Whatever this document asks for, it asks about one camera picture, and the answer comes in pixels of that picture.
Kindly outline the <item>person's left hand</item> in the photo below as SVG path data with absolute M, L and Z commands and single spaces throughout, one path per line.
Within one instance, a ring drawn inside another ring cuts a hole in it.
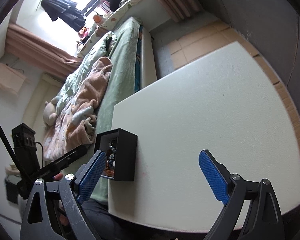
M 63 178 L 62 173 L 59 173 L 56 176 L 54 176 L 54 180 L 61 180 L 62 178 Z M 69 220 L 65 214 L 64 207 L 61 201 L 59 201 L 58 203 L 58 212 L 59 212 L 59 221 L 63 226 L 67 226 L 69 224 Z

